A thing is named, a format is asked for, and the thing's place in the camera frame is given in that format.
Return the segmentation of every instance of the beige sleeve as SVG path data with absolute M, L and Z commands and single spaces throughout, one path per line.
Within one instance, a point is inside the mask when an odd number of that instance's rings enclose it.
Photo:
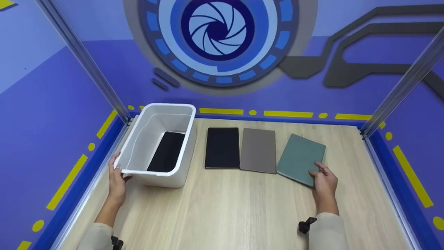
M 344 221 L 341 217 L 330 213 L 320 213 L 316 218 L 317 221 L 310 225 L 310 250 L 349 249 Z
M 95 222 L 85 232 L 77 250 L 112 250 L 112 228 Z

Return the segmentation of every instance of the person's right hand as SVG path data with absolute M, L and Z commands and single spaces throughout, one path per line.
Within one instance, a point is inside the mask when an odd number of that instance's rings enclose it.
M 314 177 L 316 194 L 320 198 L 334 198 L 337 187 L 337 177 L 324 164 L 317 161 L 314 164 L 319 167 L 319 172 L 309 170 L 309 173 Z

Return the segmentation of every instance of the finger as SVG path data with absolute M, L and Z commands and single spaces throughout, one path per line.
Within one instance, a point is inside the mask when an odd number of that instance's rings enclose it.
M 111 156 L 110 161 L 108 162 L 108 169 L 110 170 L 110 173 L 112 172 L 112 170 L 114 169 L 114 162 L 116 160 L 117 157 L 119 157 L 120 152 L 115 153 Z
M 133 177 L 131 175 L 128 175 L 128 176 L 125 176 L 125 178 L 123 178 L 123 180 L 125 182 L 127 182 L 127 181 L 131 180 L 131 178 L 133 178 Z
M 113 173 L 114 173 L 114 175 L 116 177 L 121 176 L 121 174 L 122 174 L 122 165 L 118 164 Z
M 313 170 L 308 170 L 308 172 L 313 177 L 316 177 L 319 174 L 319 172 L 316 172 L 316 171 L 313 171 Z
M 330 169 L 327 166 L 325 166 L 324 164 L 322 164 L 318 161 L 315 161 L 314 164 L 316 166 L 318 166 L 325 174 L 331 173 Z

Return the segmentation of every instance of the wooden table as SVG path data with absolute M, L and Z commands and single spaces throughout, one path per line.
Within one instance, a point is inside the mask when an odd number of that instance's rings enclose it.
M 127 185 L 114 227 L 126 250 L 308 249 L 299 221 L 316 215 L 312 190 L 280 175 L 203 167 L 208 127 L 276 131 L 279 160 L 291 133 L 327 146 L 324 163 L 339 178 L 337 201 L 352 250 L 408 249 L 389 198 L 356 127 L 196 119 L 198 137 L 181 189 Z M 75 249 L 108 192 L 108 173 L 61 249 Z

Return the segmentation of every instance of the tablet case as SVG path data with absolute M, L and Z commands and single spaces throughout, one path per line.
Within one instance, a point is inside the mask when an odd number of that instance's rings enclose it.
M 184 138 L 185 134 L 183 133 L 165 132 L 147 171 L 168 173 L 173 170 Z
M 276 132 L 244 129 L 240 167 L 242 170 L 276 173 Z
M 314 187 L 314 179 L 308 170 L 319 171 L 315 161 L 322 162 L 325 145 L 291 134 L 285 146 L 276 172 L 287 178 Z
M 205 168 L 238 169 L 239 128 L 208 128 Z

